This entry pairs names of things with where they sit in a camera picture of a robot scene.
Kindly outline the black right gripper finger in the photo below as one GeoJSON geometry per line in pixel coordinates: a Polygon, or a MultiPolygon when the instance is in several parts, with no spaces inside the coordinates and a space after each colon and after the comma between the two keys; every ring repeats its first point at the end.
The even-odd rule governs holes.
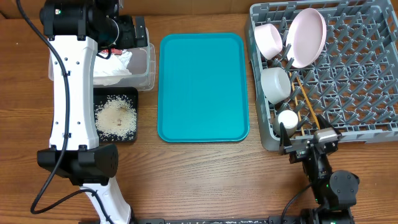
{"type": "Polygon", "coordinates": [[[285,155],[292,151],[292,143],[290,137],[287,134],[287,130],[283,123],[279,124],[280,128],[280,142],[279,142],[279,154],[285,155]]]}
{"type": "Polygon", "coordinates": [[[333,126],[320,114],[316,115],[318,129],[333,128],[333,126]]]}

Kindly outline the red snack wrapper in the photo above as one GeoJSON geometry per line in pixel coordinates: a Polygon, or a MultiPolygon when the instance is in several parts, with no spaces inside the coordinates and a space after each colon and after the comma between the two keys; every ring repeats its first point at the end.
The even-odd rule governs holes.
{"type": "MultiPolygon", "coordinates": [[[[109,52],[108,49],[101,51],[102,54],[108,54],[108,52],[109,52]]],[[[111,53],[114,55],[122,55],[124,52],[125,52],[125,50],[111,49],[111,53]]]]}

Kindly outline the white paper cup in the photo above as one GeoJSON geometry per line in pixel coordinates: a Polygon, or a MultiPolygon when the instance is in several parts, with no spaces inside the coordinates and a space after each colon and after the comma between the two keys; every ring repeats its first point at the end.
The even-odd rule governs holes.
{"type": "Polygon", "coordinates": [[[295,112],[291,110],[283,110],[273,120],[273,131],[280,135],[280,123],[284,124],[287,134],[291,137],[297,130],[299,119],[295,112]]]}

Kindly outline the white napkin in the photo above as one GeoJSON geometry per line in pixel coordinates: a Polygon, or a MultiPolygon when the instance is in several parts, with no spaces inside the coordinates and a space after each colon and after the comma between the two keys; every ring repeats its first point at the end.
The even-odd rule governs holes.
{"type": "Polygon", "coordinates": [[[121,81],[122,78],[132,75],[127,66],[132,58],[132,53],[125,51],[121,55],[112,54],[109,59],[96,57],[94,66],[95,85],[113,85],[121,81]]]}

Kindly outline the grey-green bowl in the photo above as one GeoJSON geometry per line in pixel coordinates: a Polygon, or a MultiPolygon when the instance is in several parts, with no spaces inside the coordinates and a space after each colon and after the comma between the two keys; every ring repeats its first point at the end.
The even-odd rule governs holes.
{"type": "Polygon", "coordinates": [[[284,101],[291,94],[287,72],[280,68],[267,68],[261,72],[261,86],[264,96],[273,105],[284,101]]]}

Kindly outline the white rice pile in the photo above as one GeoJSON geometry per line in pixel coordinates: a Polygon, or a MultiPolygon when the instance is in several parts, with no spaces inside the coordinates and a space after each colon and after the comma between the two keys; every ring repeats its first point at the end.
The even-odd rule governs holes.
{"type": "Polygon", "coordinates": [[[95,105],[95,126],[101,142],[134,141],[137,110],[127,95],[107,95],[95,105]]]}

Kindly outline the pink round plate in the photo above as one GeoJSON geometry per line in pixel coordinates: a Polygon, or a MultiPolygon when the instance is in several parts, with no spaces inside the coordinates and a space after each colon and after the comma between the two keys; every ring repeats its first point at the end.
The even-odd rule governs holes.
{"type": "Polygon", "coordinates": [[[314,8],[302,10],[289,27],[286,45],[290,44],[287,59],[292,66],[304,68],[316,61],[326,42],[326,22],[314,8]]]}

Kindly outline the pink small bowl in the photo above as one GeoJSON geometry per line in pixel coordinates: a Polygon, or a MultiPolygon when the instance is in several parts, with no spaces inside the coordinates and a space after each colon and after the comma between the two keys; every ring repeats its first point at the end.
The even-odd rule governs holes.
{"type": "Polygon", "coordinates": [[[282,51],[282,38],[272,24],[264,24],[254,28],[256,45],[264,58],[270,60],[282,51]]]}

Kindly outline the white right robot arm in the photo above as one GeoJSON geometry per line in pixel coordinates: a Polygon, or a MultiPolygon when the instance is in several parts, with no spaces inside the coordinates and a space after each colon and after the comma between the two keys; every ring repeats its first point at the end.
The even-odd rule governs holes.
{"type": "Polygon", "coordinates": [[[283,123],[280,123],[279,152],[289,155],[291,164],[301,162],[309,184],[297,193],[280,215],[281,223],[354,223],[351,207],[356,205],[359,177],[346,170],[333,171],[328,155],[338,150],[342,134],[323,116],[320,129],[302,147],[293,147],[283,123]],[[305,208],[299,216],[286,216],[288,208],[307,190],[312,189],[317,208],[305,208]]]}

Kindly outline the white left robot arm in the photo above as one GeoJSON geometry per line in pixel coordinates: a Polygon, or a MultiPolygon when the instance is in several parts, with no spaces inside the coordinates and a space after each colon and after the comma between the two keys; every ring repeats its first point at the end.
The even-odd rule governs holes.
{"type": "Polygon", "coordinates": [[[146,44],[143,29],[120,16],[119,7],[119,1],[47,1],[40,10],[52,61],[54,112],[49,147],[37,153],[37,162],[51,176],[78,186],[100,223],[136,222],[116,180],[117,147],[100,144],[94,116],[98,52],[146,44]]]}

